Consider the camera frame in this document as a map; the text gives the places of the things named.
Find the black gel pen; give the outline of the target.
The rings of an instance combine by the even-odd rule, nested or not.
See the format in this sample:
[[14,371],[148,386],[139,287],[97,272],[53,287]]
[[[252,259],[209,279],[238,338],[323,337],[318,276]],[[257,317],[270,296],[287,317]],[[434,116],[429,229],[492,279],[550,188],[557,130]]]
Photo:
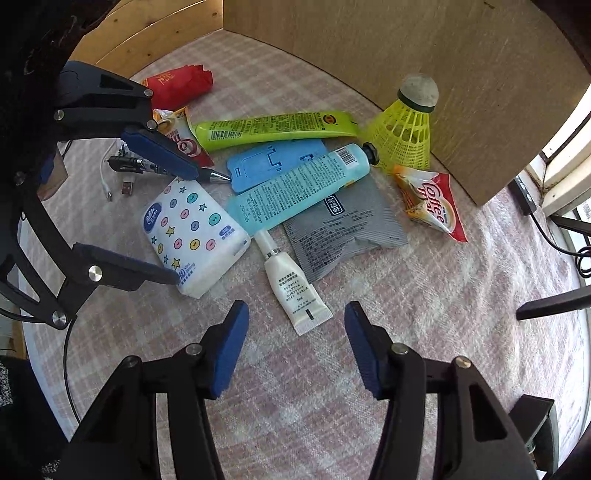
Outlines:
[[[107,160],[109,167],[118,173],[134,173],[134,174],[157,174],[163,176],[177,177],[177,174],[154,164],[149,160],[142,158],[126,157],[126,156],[110,156]],[[186,177],[187,180],[200,180],[206,183],[231,183],[231,177],[215,171],[211,168],[197,168],[197,174],[190,174]]]

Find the green-yellow tube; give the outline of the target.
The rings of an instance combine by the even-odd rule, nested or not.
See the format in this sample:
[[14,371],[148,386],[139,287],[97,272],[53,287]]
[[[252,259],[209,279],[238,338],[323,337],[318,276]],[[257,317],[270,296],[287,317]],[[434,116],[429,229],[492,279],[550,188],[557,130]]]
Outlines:
[[342,111],[297,112],[190,124],[207,152],[276,141],[358,137],[360,127]]

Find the red fabric pouch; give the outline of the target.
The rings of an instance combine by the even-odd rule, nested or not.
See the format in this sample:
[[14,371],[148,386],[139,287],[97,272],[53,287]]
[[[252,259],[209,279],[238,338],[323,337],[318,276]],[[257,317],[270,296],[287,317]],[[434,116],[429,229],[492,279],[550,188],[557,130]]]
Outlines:
[[213,75],[202,65],[185,65],[150,76],[141,84],[153,92],[153,109],[176,111],[211,92]]

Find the wooden side board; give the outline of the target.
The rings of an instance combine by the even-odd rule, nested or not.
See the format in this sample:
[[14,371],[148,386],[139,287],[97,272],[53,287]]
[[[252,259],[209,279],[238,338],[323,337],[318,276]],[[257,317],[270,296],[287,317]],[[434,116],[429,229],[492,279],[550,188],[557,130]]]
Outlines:
[[83,37],[71,58],[129,78],[222,26],[221,0],[120,1]]

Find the blue plastic phone stand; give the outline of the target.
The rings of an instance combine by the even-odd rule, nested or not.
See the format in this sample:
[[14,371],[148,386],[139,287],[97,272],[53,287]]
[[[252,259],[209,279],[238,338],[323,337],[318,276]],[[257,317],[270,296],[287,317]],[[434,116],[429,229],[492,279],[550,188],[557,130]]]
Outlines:
[[286,140],[257,145],[231,156],[226,167],[236,194],[328,153],[320,139]]

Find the white patterned tissue pack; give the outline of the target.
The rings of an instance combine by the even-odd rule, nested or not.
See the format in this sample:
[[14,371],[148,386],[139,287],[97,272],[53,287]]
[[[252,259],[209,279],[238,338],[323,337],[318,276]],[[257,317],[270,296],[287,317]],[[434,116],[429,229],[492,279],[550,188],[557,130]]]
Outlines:
[[249,249],[250,236],[197,181],[176,178],[145,209],[141,226],[177,289],[199,299]]

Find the light blue hand cream tube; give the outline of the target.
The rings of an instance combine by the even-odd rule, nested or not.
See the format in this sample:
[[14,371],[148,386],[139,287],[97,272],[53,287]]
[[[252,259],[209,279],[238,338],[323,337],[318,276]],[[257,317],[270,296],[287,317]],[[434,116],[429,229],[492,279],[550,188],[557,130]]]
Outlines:
[[348,144],[236,195],[226,210],[252,236],[273,229],[362,179],[379,163],[373,144]]

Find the small white cream tube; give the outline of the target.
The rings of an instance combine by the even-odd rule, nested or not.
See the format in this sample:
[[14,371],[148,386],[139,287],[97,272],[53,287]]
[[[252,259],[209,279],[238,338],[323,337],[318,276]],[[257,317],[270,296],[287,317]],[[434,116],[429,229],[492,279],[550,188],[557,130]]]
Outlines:
[[259,230],[254,235],[264,257],[264,269],[277,301],[283,307],[298,336],[332,318],[332,311],[308,282],[304,271],[290,255],[280,250],[270,232]]

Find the grey foil packet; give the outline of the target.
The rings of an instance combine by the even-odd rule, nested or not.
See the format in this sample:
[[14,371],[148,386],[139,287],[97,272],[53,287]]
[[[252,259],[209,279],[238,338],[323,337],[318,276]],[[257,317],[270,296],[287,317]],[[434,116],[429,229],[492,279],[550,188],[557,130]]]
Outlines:
[[387,199],[369,175],[290,218],[283,228],[311,283],[353,256],[408,243]]

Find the yellow plastic shuttlecock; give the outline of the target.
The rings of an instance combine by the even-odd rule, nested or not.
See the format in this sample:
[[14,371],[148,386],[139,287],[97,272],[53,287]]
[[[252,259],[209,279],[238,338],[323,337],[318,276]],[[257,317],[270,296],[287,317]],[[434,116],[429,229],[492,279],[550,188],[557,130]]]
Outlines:
[[395,165],[429,169],[430,119],[439,96],[433,78],[410,74],[401,83],[397,100],[363,128],[362,139],[377,148],[378,166],[384,172],[393,175]]

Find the red white coffee sachet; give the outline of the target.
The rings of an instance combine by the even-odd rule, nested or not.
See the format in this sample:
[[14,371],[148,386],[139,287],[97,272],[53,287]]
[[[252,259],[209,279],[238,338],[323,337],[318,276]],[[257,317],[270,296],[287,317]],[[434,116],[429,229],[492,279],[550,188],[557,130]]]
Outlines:
[[395,165],[393,175],[410,219],[444,232],[457,242],[468,242],[449,174]]

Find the wooden back board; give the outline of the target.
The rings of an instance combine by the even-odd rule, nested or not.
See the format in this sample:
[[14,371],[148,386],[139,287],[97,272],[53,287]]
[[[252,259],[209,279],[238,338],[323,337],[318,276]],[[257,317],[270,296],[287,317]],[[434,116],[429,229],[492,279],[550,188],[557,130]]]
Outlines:
[[430,109],[432,153],[479,205],[525,168],[590,83],[530,1],[228,1],[223,25],[380,107]]

